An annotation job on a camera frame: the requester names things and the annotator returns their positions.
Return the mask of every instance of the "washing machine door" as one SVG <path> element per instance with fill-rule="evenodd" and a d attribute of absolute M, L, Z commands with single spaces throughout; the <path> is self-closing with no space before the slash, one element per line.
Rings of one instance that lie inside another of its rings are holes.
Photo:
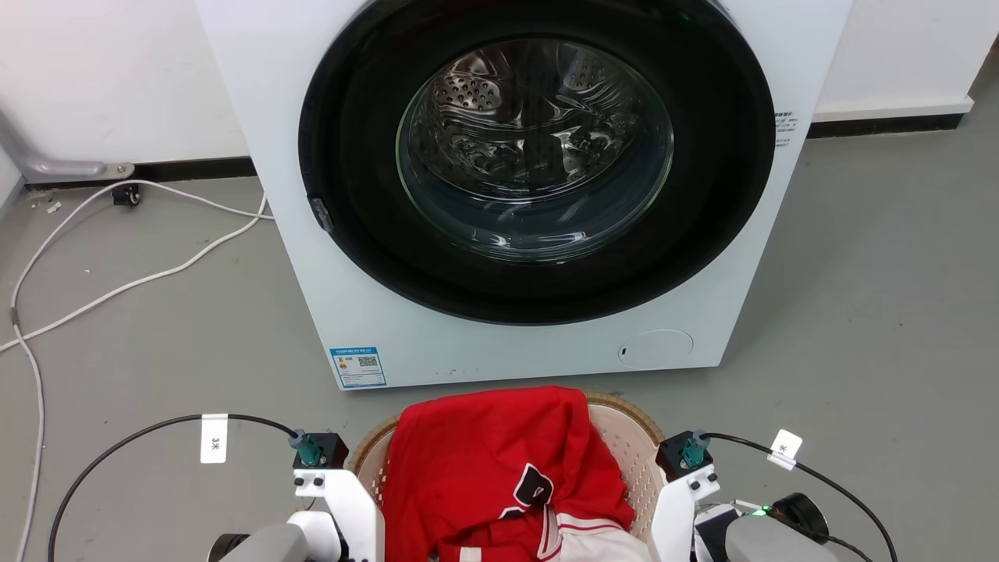
<path fill-rule="evenodd" d="M 301 118 L 320 225 L 430 308 L 504 324 L 616 313 L 689 279 L 766 184 L 773 107 L 704 0 L 380 0 Z"/>

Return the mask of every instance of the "black cable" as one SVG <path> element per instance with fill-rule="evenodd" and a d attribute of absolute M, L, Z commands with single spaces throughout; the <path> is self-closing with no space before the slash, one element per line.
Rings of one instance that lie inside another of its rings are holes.
<path fill-rule="evenodd" d="M 857 548 L 857 547 L 853 546 L 852 544 L 844 541 L 843 539 L 838 539 L 838 538 L 836 538 L 836 537 L 834 537 L 832 535 L 825 535 L 825 540 L 827 540 L 829 542 L 834 542 L 834 543 L 838 544 L 839 546 L 845 548 L 846 550 L 849 550 L 853 554 L 856 554 L 857 556 L 863 558 L 864 562 L 874 562 L 873 560 L 871 560 L 870 558 L 868 558 L 867 555 L 864 554 L 863 551 L 861 551 L 859 548 Z"/>
<path fill-rule="evenodd" d="M 108 449 L 107 451 L 104 451 L 103 453 L 101 453 L 101 455 L 99 457 L 97 457 L 96 459 L 94 459 L 94 462 L 90 463 L 90 465 L 87 466 L 87 468 L 83 469 L 83 472 L 80 473 L 80 476 L 77 476 L 76 477 L 76 481 L 73 482 L 73 485 L 69 487 L 69 491 L 67 491 L 66 495 L 63 496 L 63 501 L 62 501 L 62 503 L 59 504 L 59 509 L 56 510 L 56 516 L 52 520 L 52 530 L 49 531 L 49 556 L 48 556 L 48 561 L 49 562 L 55 562 L 55 559 L 56 559 L 56 535 L 59 533 L 59 524 L 62 522 L 62 517 L 63 517 L 63 514 L 66 512 L 66 506 L 69 505 L 70 498 L 73 497 L 73 494 L 76 493 L 76 489 L 79 488 L 80 484 L 83 483 L 83 479 L 86 478 L 91 472 L 93 472 L 93 470 L 95 468 L 97 468 L 97 465 L 101 464 L 101 462 L 103 462 L 104 459 L 110 457 L 111 454 L 114 453 L 115 451 L 117 451 L 118 449 L 121 449 L 125 445 L 128 445 L 129 443 L 135 441 L 136 439 L 142 437 L 143 435 L 146 435 L 147 433 L 152 433 L 152 432 L 156 431 L 157 429 L 162 429 L 164 427 L 167 427 L 167 426 L 170 426 L 170 425 L 174 425 L 174 424 L 178 424 L 178 423 L 181 423 L 181 422 L 199 421 L 201 419 L 202 419 L 202 415 L 201 414 L 196 414 L 196 415 L 192 415 L 192 416 L 181 416 L 179 418 L 174 418 L 172 420 L 162 421 L 162 422 L 160 422 L 158 424 L 151 425 L 151 426 L 147 427 L 146 429 L 143 429 L 141 431 L 137 431 L 137 432 L 133 433 L 132 435 L 129 435 L 125 439 L 122 439 L 118 443 L 115 443 L 114 445 L 111 446 L 110 449 Z M 285 425 L 282 425 L 282 424 L 280 424 L 280 423 L 278 423 L 276 421 L 271 421 L 271 420 L 266 419 L 266 418 L 260 418 L 260 417 L 257 417 L 257 416 L 248 416 L 248 415 L 245 415 L 245 414 L 229 414 L 229 419 L 231 419 L 231 420 L 241 420 L 241 421 L 252 421 L 252 422 L 255 422 L 255 423 L 260 423 L 260 424 L 271 426 L 271 427 L 273 427 L 275 429 L 280 429 L 281 431 L 284 431 L 285 433 L 287 433 L 288 435 L 290 435 L 292 437 L 298 437 L 299 436 L 299 434 L 296 433 L 295 430 L 293 430 L 292 428 L 290 428 L 288 426 L 285 426 Z"/>
<path fill-rule="evenodd" d="M 749 441 L 748 439 L 735 437 L 733 435 L 726 435 L 724 433 L 704 433 L 700 435 L 700 438 L 701 439 L 713 438 L 713 439 L 720 439 L 722 441 L 731 441 L 732 443 L 738 443 L 740 445 L 745 445 L 746 447 L 751 447 L 753 449 L 756 449 L 757 451 L 762 451 L 768 455 L 773 453 L 773 451 L 771 451 L 769 447 L 764 447 L 763 445 L 760 445 L 759 443 L 754 443 L 752 441 Z M 810 474 L 811 476 L 818 478 L 832 489 L 836 490 L 840 494 L 843 494 L 844 496 L 849 498 L 850 501 L 855 503 L 857 507 L 859 507 L 864 513 L 866 513 L 867 517 L 870 517 L 870 520 L 873 521 L 874 525 L 877 526 L 878 531 L 881 531 L 881 536 L 884 537 L 884 543 L 888 546 L 888 554 L 891 556 L 891 562 L 898 562 L 898 555 L 895 554 L 895 543 L 891 542 L 891 536 L 888 535 L 888 529 L 884 528 L 884 524 L 881 523 L 881 520 L 877 518 L 877 515 L 874 515 L 874 512 L 871 511 L 871 508 L 867 507 L 864 504 L 864 502 L 860 501 L 860 498 L 854 496 L 849 491 L 847 491 L 846 488 L 840 486 L 839 484 L 836 484 L 835 482 L 833 482 L 832 480 L 830 480 L 828 477 L 818 472 L 817 470 L 809 468 L 801 463 L 795 463 L 794 467 L 806 474 Z M 846 548 L 851 548 L 849 546 L 846 546 L 845 541 L 837 542 L 836 544 L 839 544 L 840 546 L 845 546 Z"/>

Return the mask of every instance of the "power cord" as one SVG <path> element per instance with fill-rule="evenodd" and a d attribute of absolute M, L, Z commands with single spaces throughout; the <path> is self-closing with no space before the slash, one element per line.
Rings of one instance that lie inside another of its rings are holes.
<path fill-rule="evenodd" d="M 87 205 L 89 205 L 92 201 L 96 200 L 101 195 L 103 195 L 103 194 L 111 191 L 112 189 L 114 189 L 116 187 L 119 187 L 119 186 L 122 186 L 122 185 L 129 185 L 129 184 L 143 184 L 143 185 L 149 185 L 149 186 L 152 186 L 152 187 L 157 187 L 157 188 L 169 191 L 171 193 L 174 193 L 176 195 L 180 195 L 180 196 L 183 196 L 183 197 L 187 197 L 189 199 L 194 199 L 195 201 L 199 201 L 201 203 L 205 203 L 207 205 L 211 205 L 212 207 L 215 207 L 217 209 L 222 209 L 224 211 L 228 211 L 230 213 L 235 213 L 235 214 L 238 214 L 238 215 L 253 217 L 253 220 L 251 220 L 249 223 L 247 223 L 247 225 L 244 226 L 243 228 L 240 228 L 239 230 L 231 232 L 231 233 L 227 234 L 226 236 L 223 236 L 222 238 L 219 238 L 218 240 L 216 240 L 212 244 L 209 244 L 208 246 L 206 246 L 205 248 L 203 248 L 200 252 L 198 252 L 197 254 L 195 254 L 195 256 L 193 258 L 191 258 L 187 262 L 185 262 L 185 263 L 183 263 L 183 264 L 181 264 L 181 265 L 179 265 L 179 266 L 177 266 L 177 267 L 175 267 L 173 269 L 168 269 L 166 271 L 161 271 L 160 273 L 149 275 L 147 277 L 143 277 L 142 279 L 138 279 L 136 281 L 128 283 L 127 285 L 123 285 L 123 286 L 115 289 L 114 291 L 111 291 L 110 293 L 104 295 L 103 297 L 100 297 L 99 299 L 94 300 L 91 303 L 89 303 L 89 304 L 87 304 L 87 305 L 85 305 L 85 306 L 83 306 L 83 307 L 75 310 L 74 312 L 72 312 L 72 313 L 64 316 L 63 318 L 61 318 L 61 319 L 59 319 L 59 320 L 57 320 L 57 321 L 49 324 L 48 326 L 45 326 L 45 327 L 40 328 L 38 330 L 35 330 L 34 332 L 31 332 L 31 333 L 26 334 L 26 335 L 22 334 L 21 333 L 21 327 L 20 327 L 20 320 L 19 320 L 18 314 L 17 314 L 17 296 L 18 296 L 18 293 L 20 293 L 20 291 L 21 291 L 21 285 L 24 284 L 24 280 L 28 276 L 28 272 L 31 271 L 31 268 L 35 265 L 35 262 L 38 261 L 38 258 L 42 255 L 42 253 L 45 251 L 45 249 L 49 246 L 49 244 L 55 238 L 56 234 L 58 234 L 59 231 L 62 230 L 63 227 L 65 227 L 66 224 L 69 223 L 73 219 L 73 217 L 75 217 L 76 214 L 79 213 L 84 207 L 86 207 Z M 203 197 L 199 197 L 197 195 L 192 195 L 190 193 L 185 193 L 183 191 L 180 191 L 180 190 L 177 190 L 177 189 L 174 189 L 172 187 L 169 187 L 169 186 L 166 186 L 166 185 L 163 185 L 163 184 L 159 184 L 159 183 L 156 183 L 156 182 L 151 182 L 151 181 L 146 181 L 146 180 L 125 180 L 125 181 L 120 181 L 120 182 L 113 183 L 113 184 L 111 184 L 109 186 L 106 186 L 106 187 L 98 190 L 96 193 L 94 193 L 89 198 L 87 198 L 83 203 L 81 203 L 80 206 L 78 206 L 76 209 L 73 209 L 73 212 L 71 212 L 69 214 L 69 216 L 67 216 L 59 224 L 59 226 L 57 226 L 56 229 L 52 231 L 52 234 L 50 234 L 49 237 L 45 239 L 45 242 L 43 242 L 42 245 L 38 248 L 38 250 L 35 252 L 35 255 L 33 255 L 31 257 L 31 259 L 28 261 L 28 265 L 24 268 L 24 271 L 21 273 L 21 277 L 18 278 L 17 284 L 14 285 L 14 292 L 11 295 L 11 298 L 10 298 L 10 320 L 11 320 L 11 324 L 14 327 L 14 335 L 16 336 L 17 339 L 15 339 L 14 341 L 11 341 L 11 342 L 8 342 L 8 343 L 4 344 L 3 346 L 0 346 L 0 353 L 3 353 L 4 351 L 6 351 L 6 350 L 8 350 L 8 349 L 10 349 L 10 348 L 12 348 L 14 346 L 17 346 L 17 345 L 21 346 L 21 348 L 24 350 L 25 354 L 28 356 L 29 362 L 31 363 L 31 369 L 32 369 L 32 371 L 34 372 L 34 375 L 35 375 L 35 386 L 36 386 L 37 396 L 38 396 L 38 441 L 37 441 L 37 445 L 35 447 L 35 464 L 34 464 L 34 468 L 32 469 L 31 490 L 30 490 L 30 493 L 28 495 L 28 510 L 27 510 L 27 515 L 25 517 L 24 531 L 21 533 L 21 543 L 20 543 L 20 546 L 18 547 L 18 551 L 17 551 L 17 562 L 23 562 L 24 561 L 24 554 L 25 554 L 25 551 L 28 548 L 28 538 L 31 535 L 31 522 L 32 522 L 32 519 L 34 518 L 35 502 L 36 502 L 36 498 L 38 496 L 38 480 L 39 480 L 39 478 L 41 476 L 42 451 L 45 449 L 45 444 L 44 444 L 45 443 L 45 397 L 44 397 L 44 393 L 42 391 L 42 375 L 41 375 L 41 371 L 38 368 L 38 361 L 35 359 L 34 353 L 31 352 L 31 348 L 28 347 L 28 341 L 27 340 L 29 340 L 29 339 L 31 339 L 33 337 L 36 337 L 36 336 L 40 336 L 40 335 L 42 335 L 42 334 L 44 334 L 44 333 L 46 333 L 46 332 L 48 332 L 50 330 L 53 330 L 55 328 L 58 328 L 59 326 L 62 326 L 66 322 L 69 322 L 70 320 L 72 320 L 72 319 L 76 318 L 77 316 L 79 316 L 79 315 L 87 312 L 88 310 L 90 310 L 90 309 L 92 309 L 92 308 L 100 305 L 101 303 L 107 301 L 108 299 L 111 299 L 111 298 L 115 297 L 116 295 L 119 295 L 119 294 L 121 294 L 121 293 L 123 293 L 123 292 L 125 292 L 125 291 L 127 291 L 127 290 L 129 290 L 131 288 L 133 288 L 133 287 L 138 287 L 139 285 L 142 285 L 144 283 L 148 283 L 150 281 L 154 281 L 156 279 L 160 279 L 160 278 L 163 278 L 163 277 L 167 277 L 168 275 L 173 275 L 175 273 L 179 273 L 181 271 L 184 271 L 185 269 L 187 269 L 187 268 L 191 267 L 192 265 L 194 265 L 194 263 L 197 262 L 198 260 L 200 260 L 202 257 L 204 257 L 205 254 L 209 253 L 210 251 L 212 251 L 213 249 L 215 249 L 216 247 L 218 247 L 220 244 L 223 244 L 224 242 L 226 242 L 228 240 L 232 240 L 233 238 L 235 238 L 235 237 L 239 236 L 240 234 L 243 234 L 244 232 L 246 232 L 246 231 L 250 230 L 251 228 L 253 228 L 253 226 L 256 225 L 261 219 L 274 220 L 274 217 L 262 214 L 264 212 L 264 209 L 266 207 L 267 207 L 267 196 L 264 196 L 261 199 L 260 209 L 256 213 L 251 213 L 251 212 L 247 212 L 247 211 L 241 211 L 239 209 L 233 209 L 231 207 L 226 207 L 225 205 L 220 205 L 219 203 L 216 203 L 214 201 L 209 201 L 208 199 L 205 199 Z"/>
<path fill-rule="evenodd" d="M 169 427 L 171 425 L 176 425 L 178 423 L 182 423 L 182 422 L 186 422 L 186 421 L 201 421 L 201 419 L 202 419 L 201 414 L 196 414 L 196 415 L 192 415 L 192 416 L 181 416 L 179 418 L 174 418 L 172 420 L 162 421 L 162 422 L 160 422 L 158 424 L 151 425 L 151 426 L 147 427 L 146 429 L 143 429 L 141 431 L 137 431 L 137 432 L 133 433 L 132 435 L 129 435 L 125 439 L 122 439 L 118 443 L 115 443 L 114 445 L 111 446 L 110 449 L 108 449 L 107 451 L 104 451 L 103 453 L 101 453 L 100 456 L 98 456 L 96 459 L 94 459 L 94 461 L 92 463 L 90 463 L 87 466 L 87 468 L 83 469 L 83 472 L 80 473 L 80 476 L 77 476 L 76 477 L 76 481 L 74 481 L 73 485 L 69 487 L 69 490 L 66 492 L 66 495 L 63 496 L 62 502 L 59 503 L 59 509 L 56 510 L 56 516 L 52 520 L 52 530 L 49 531 L 49 554 L 48 554 L 48 562 L 55 562 L 55 559 L 56 559 L 56 537 L 59 534 L 59 525 L 60 525 L 60 523 L 62 523 L 63 514 L 66 513 L 66 506 L 69 505 L 69 500 L 73 497 L 73 494 L 76 493 L 76 489 L 80 487 L 80 484 L 83 483 L 83 480 L 91 472 L 93 472 L 95 468 L 97 468 L 97 465 L 101 464 L 104 461 L 104 459 L 106 459 L 109 456 L 111 456 L 111 454 L 114 453 L 115 451 L 117 451 L 118 449 L 121 449 L 125 445 L 128 445 L 129 443 L 135 441 L 136 439 L 142 437 L 143 435 L 146 435 L 148 433 L 152 433 L 152 432 L 156 431 L 157 429 L 163 429 L 164 427 Z M 299 434 L 295 430 L 293 430 L 292 428 L 290 428 L 290 427 L 288 427 L 286 425 L 282 425 L 282 424 L 280 424 L 280 423 L 278 423 L 276 421 L 269 420 L 267 418 L 261 418 L 261 417 L 257 417 L 257 416 L 248 416 L 248 415 L 245 415 L 245 414 L 229 414 L 229 419 L 231 419 L 231 420 L 249 421 L 249 422 L 254 422 L 254 423 L 259 423 L 259 424 L 271 426 L 271 427 L 273 427 L 275 429 L 280 429 L 281 431 L 284 431 L 285 433 L 287 433 L 289 436 L 291 436 L 293 438 L 298 439 L 300 437 Z"/>
<path fill-rule="evenodd" d="M 754 443 L 752 441 L 749 441 L 748 439 L 743 439 L 741 437 L 735 437 L 733 435 L 727 435 L 727 434 L 724 434 L 724 433 L 704 433 L 704 434 L 700 435 L 700 438 L 701 439 L 720 439 L 721 441 L 731 441 L 732 443 L 738 443 L 739 445 L 745 445 L 746 447 L 751 447 L 753 449 L 756 449 L 757 451 L 762 451 L 762 452 L 764 452 L 764 453 L 766 453 L 768 455 L 771 454 L 771 453 L 773 453 L 773 451 L 771 451 L 769 449 L 769 447 L 764 447 L 763 445 L 760 445 L 759 443 Z M 846 496 L 850 501 L 852 501 L 854 504 L 856 504 L 857 507 L 859 507 L 864 513 L 866 513 L 867 517 L 869 517 L 870 520 L 874 522 L 874 525 L 877 526 L 878 531 L 881 531 L 881 536 L 884 537 L 884 542 L 888 546 L 888 554 L 891 556 L 891 562 L 898 562 L 898 555 L 895 553 L 895 543 L 893 543 L 891 541 L 891 536 L 888 535 L 888 530 L 885 529 L 884 524 L 881 523 L 881 520 L 877 518 L 877 515 L 874 515 L 874 512 L 871 511 L 871 508 L 867 507 L 867 505 L 864 504 L 864 502 L 860 501 L 860 498 L 858 498 L 857 496 L 854 496 L 846 488 L 840 486 L 839 484 L 836 484 L 835 482 L 833 482 L 831 479 L 829 479 L 827 476 L 823 475 L 819 471 L 817 471 L 817 470 L 815 470 L 813 468 L 809 468 L 809 467 L 801 464 L 800 462 L 796 463 L 794 465 L 794 468 L 797 468 L 801 472 L 804 472 L 805 474 L 809 474 L 809 475 L 811 475 L 811 476 L 813 476 L 813 477 L 821 480 L 822 482 L 824 482 L 826 485 L 828 485 L 832 489 L 834 489 L 837 492 L 839 492 L 840 494 L 843 494 L 844 496 Z M 843 541 L 841 539 L 833 540 L 835 537 L 827 537 L 827 538 L 829 539 L 830 542 L 834 542 L 834 543 L 836 543 L 836 544 L 838 544 L 840 546 L 843 546 L 843 547 L 845 547 L 845 548 L 853 551 L 854 553 L 860 555 L 862 558 L 864 558 L 864 560 L 868 560 L 868 561 L 870 560 L 869 558 L 867 558 L 867 555 L 865 555 L 862 552 L 860 552 L 860 550 L 857 549 L 856 547 L 854 547 L 853 545 L 850 545 L 850 544 L 846 543 L 846 541 Z"/>

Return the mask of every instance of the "white cable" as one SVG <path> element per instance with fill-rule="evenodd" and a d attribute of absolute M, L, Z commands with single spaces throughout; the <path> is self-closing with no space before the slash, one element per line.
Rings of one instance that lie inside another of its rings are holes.
<path fill-rule="evenodd" d="M 28 347 L 28 342 L 24 341 L 21 335 L 21 328 L 14 324 L 14 335 L 17 342 L 28 354 L 31 361 L 31 369 L 35 372 L 35 386 L 38 389 L 38 443 L 35 445 L 35 468 L 31 473 L 31 492 L 28 494 L 28 515 L 25 517 L 24 531 L 21 533 L 21 546 L 17 548 L 17 562 L 24 562 L 24 551 L 28 549 L 28 535 L 31 534 L 31 520 L 35 516 L 35 500 L 38 498 L 38 477 L 42 472 L 42 448 L 45 438 L 45 398 L 42 394 L 42 373 L 38 370 L 38 361 L 35 361 L 35 354 Z"/>
<path fill-rule="evenodd" d="M 141 183 L 141 184 L 144 184 L 144 185 L 150 185 L 150 186 L 153 186 L 153 187 L 158 187 L 160 189 L 165 189 L 165 190 L 167 190 L 167 191 L 169 191 L 171 193 L 176 193 L 177 195 L 181 195 L 181 196 L 184 196 L 184 197 L 188 197 L 190 199 L 194 199 L 196 201 L 200 201 L 202 203 L 206 203 L 208 205 L 211 205 L 211 206 L 213 206 L 215 208 L 218 208 L 218 209 L 222 209 L 224 211 L 229 211 L 231 213 L 236 213 L 238 215 L 244 215 L 244 216 L 248 216 L 248 217 L 253 217 L 253 220 L 250 221 L 249 223 L 247 223 L 243 228 L 241 228 L 239 230 L 236 230 L 234 232 L 231 232 L 231 233 L 227 234 L 226 236 L 223 236 L 222 238 L 219 238 L 218 240 L 216 240 L 212 244 L 209 244 L 204 249 L 202 249 L 200 252 L 198 252 L 197 254 L 195 254 L 195 256 L 193 258 L 191 258 L 187 262 L 185 262 L 185 263 L 183 263 L 183 264 L 181 264 L 181 265 L 179 265 L 179 266 L 177 266 L 177 267 L 175 267 L 173 269 L 168 269 L 166 271 L 161 271 L 160 273 L 149 275 L 147 277 L 143 277 L 142 279 L 138 279 L 136 281 L 133 281 L 133 282 L 127 284 L 127 285 L 123 285 L 123 286 L 115 289 L 114 291 L 111 291 L 110 293 L 104 295 L 103 297 L 101 297 L 101 298 L 99 298 L 99 299 L 91 302 L 90 304 L 87 304 L 86 306 L 83 306 L 83 307 L 77 309 L 76 311 L 74 311 L 71 314 L 63 317 L 62 319 L 57 320 L 56 322 L 53 322 L 52 324 L 49 324 L 48 326 L 45 326 L 44 328 L 41 328 L 39 330 L 35 330 L 34 332 L 31 332 L 30 334 L 28 334 L 26 336 L 22 335 L 21 334 L 21 328 L 18 325 L 19 321 L 18 321 L 17 313 L 16 313 L 16 310 L 17 310 L 17 295 L 18 295 L 18 293 L 21 290 L 21 285 L 24 283 L 24 279 L 28 276 L 28 272 L 31 270 L 32 266 L 35 265 L 35 262 L 38 261 L 39 256 L 42 255 L 42 252 L 45 251 L 45 249 L 48 247 L 49 243 L 52 242 L 52 239 L 55 238 L 56 234 L 58 234 L 59 231 L 62 230 L 62 228 L 64 226 L 66 226 L 66 224 L 78 212 L 80 212 L 81 209 L 83 209 L 84 207 L 86 207 L 91 201 L 97 199 L 99 196 L 101 196 L 104 193 L 107 193 L 108 191 L 114 189 L 115 187 L 118 187 L 118 186 L 121 186 L 121 185 L 127 185 L 127 184 L 135 184 L 135 183 Z M 31 362 L 31 368 L 32 368 L 32 370 L 35 373 L 35 384 L 36 384 L 37 389 L 38 389 L 38 393 L 37 393 L 38 394 L 38 444 L 37 444 L 37 447 L 35 449 L 35 467 L 34 467 L 34 470 L 33 470 L 33 473 L 32 473 L 32 478 L 31 478 L 31 493 L 30 493 L 30 495 L 28 497 L 28 513 L 27 513 L 27 517 L 26 517 L 25 522 L 24 522 L 24 532 L 21 534 L 21 545 L 20 545 L 20 547 L 18 549 L 17 562 L 23 562 L 24 561 L 24 553 L 25 553 L 25 550 L 27 550 L 27 547 L 28 547 L 28 537 L 31 534 L 31 522 L 32 522 L 32 519 L 34 519 L 35 501 L 36 501 L 36 498 L 38 496 L 38 480 L 39 480 L 39 477 L 40 477 L 40 474 L 41 474 L 42 450 L 44 449 L 44 437 L 45 437 L 45 399 L 44 399 L 44 395 L 42 393 L 42 375 L 41 375 L 41 371 L 38 369 L 38 362 L 35 360 L 35 355 L 31 352 L 31 348 L 28 347 L 27 340 L 29 340 L 29 339 L 31 339 L 31 338 L 33 338 L 35 336 L 44 334 L 45 332 L 48 332 L 49 330 L 52 330 L 54 328 L 62 326 L 66 322 L 69 322 L 70 320 L 76 318 L 77 316 L 83 314 L 84 312 L 87 312 L 88 310 L 90 310 L 90 309 L 94 308 L 95 306 L 97 306 L 97 305 L 99 305 L 99 304 L 107 301 L 108 299 L 114 297 L 115 295 L 119 295 L 119 294 L 121 294 L 121 293 L 123 293 L 123 292 L 125 292 L 125 291 L 127 291 L 127 290 L 129 290 L 131 288 L 133 288 L 133 287 L 138 287 L 139 285 L 142 285 L 144 283 L 148 283 L 148 282 L 153 281 L 155 279 L 160 279 L 162 277 L 167 277 L 168 275 L 173 275 L 175 273 L 179 273 L 181 271 L 184 271 L 185 269 L 191 267 L 195 262 L 197 262 L 198 260 L 200 260 L 202 257 L 204 257 L 205 254 L 211 252 L 213 249 L 215 249 L 216 247 L 218 247 L 220 244 L 222 244 L 222 243 L 224 243 L 224 242 L 226 242 L 228 240 L 232 240 L 233 238 L 236 238 L 240 234 L 243 234 L 244 232 L 246 232 L 246 231 L 250 230 L 251 228 L 253 228 L 253 226 L 255 224 L 257 224 L 260 221 L 260 219 L 274 220 L 274 217 L 271 217 L 271 216 L 263 214 L 264 209 L 266 207 L 267 207 L 267 196 L 266 195 L 261 199 L 260 209 L 257 211 L 257 213 L 248 213 L 246 211 L 241 211 L 239 209 L 233 209 L 231 207 L 226 207 L 225 205 L 220 205 L 220 204 L 218 204 L 218 203 L 216 203 L 214 201 L 209 201 L 208 199 L 204 199 L 202 197 L 198 197 L 197 195 L 192 195 L 190 193 L 185 193 L 183 191 L 179 191 L 179 190 L 176 190 L 176 189 L 174 189 L 172 187 L 168 187 L 168 186 L 165 186 L 165 185 L 162 185 L 162 184 L 158 184 L 158 183 L 155 183 L 155 182 L 146 181 L 146 180 L 126 180 L 126 181 L 121 181 L 121 182 L 109 185 L 109 186 L 107 186 L 107 187 L 105 187 L 105 188 L 97 191 L 97 193 L 94 193 L 93 195 L 91 195 L 86 201 L 84 201 L 83 203 L 81 203 L 80 206 L 78 206 L 76 209 L 74 209 L 73 212 L 70 213 L 69 216 L 66 217 L 66 219 L 63 220 L 63 222 L 60 223 L 59 226 L 57 226 L 54 231 L 52 231 L 52 234 L 50 234 L 49 237 L 45 239 L 45 242 L 43 242 L 42 245 L 41 245 L 41 247 L 38 248 L 38 251 L 35 252 L 35 255 L 32 256 L 31 259 L 28 261 L 27 267 L 24 268 L 24 272 L 21 273 L 21 277 L 17 280 L 17 284 L 14 285 L 14 293 L 11 295 L 11 299 L 10 299 L 10 307 L 11 307 L 11 315 L 12 315 L 11 321 L 12 321 L 12 323 L 14 325 L 14 335 L 17 336 L 17 339 L 14 340 L 14 341 L 12 341 L 12 342 L 9 342 L 9 343 L 3 345 L 2 347 L 0 347 L 0 353 L 2 353 L 4 351 L 6 351 L 6 350 L 8 350 L 8 349 L 10 349 L 12 347 L 14 347 L 15 345 L 20 345 L 24 349 L 24 352 L 28 355 L 28 360 Z"/>

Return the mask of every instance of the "blue label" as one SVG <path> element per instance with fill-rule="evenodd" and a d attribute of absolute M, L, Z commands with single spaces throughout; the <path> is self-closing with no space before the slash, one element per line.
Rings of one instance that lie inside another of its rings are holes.
<path fill-rule="evenodd" d="M 331 349 L 330 357 L 333 360 L 333 368 L 340 377 L 340 385 L 345 390 L 388 386 L 377 347 Z"/>

